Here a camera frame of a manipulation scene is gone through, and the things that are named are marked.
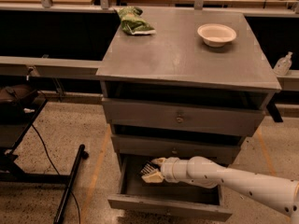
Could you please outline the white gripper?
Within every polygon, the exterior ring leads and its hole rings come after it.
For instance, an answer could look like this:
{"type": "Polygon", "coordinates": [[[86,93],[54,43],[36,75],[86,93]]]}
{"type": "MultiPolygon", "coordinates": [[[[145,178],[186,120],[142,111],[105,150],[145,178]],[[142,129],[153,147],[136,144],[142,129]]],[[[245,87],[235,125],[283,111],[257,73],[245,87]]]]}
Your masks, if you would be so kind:
{"type": "Polygon", "coordinates": [[[153,164],[161,167],[160,172],[153,172],[142,175],[141,178],[146,183],[162,183],[164,179],[169,183],[178,183],[188,181],[187,176],[187,160],[179,158],[156,158],[151,161],[153,164]]]}

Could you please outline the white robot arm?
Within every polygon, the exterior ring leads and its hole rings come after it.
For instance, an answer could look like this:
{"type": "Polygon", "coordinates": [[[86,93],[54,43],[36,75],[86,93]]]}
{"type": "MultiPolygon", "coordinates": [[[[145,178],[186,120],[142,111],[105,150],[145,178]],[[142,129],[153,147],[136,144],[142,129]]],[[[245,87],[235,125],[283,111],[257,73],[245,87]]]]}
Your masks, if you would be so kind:
{"type": "Polygon", "coordinates": [[[206,189],[222,185],[289,217],[291,224],[299,224],[297,180],[223,167],[200,156],[153,159],[146,162],[140,174],[146,183],[183,182],[206,189]]]}

